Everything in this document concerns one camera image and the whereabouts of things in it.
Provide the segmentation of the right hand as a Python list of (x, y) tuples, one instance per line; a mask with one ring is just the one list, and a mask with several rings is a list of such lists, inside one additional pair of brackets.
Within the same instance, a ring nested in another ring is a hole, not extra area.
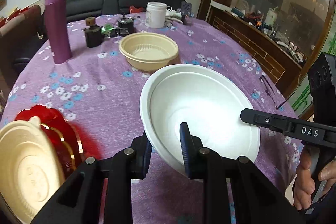
[[(294, 183), (294, 206), (297, 210), (308, 209), (311, 205), (311, 195), (315, 190), (315, 182), (311, 178), (311, 155), (309, 150), (304, 148), (301, 152), (299, 165), (296, 169), (297, 178)], [(323, 189), (323, 194), (329, 192), (329, 190), (335, 184), (335, 160), (326, 165), (322, 171), (318, 174), (320, 181), (326, 181), (326, 185)]]

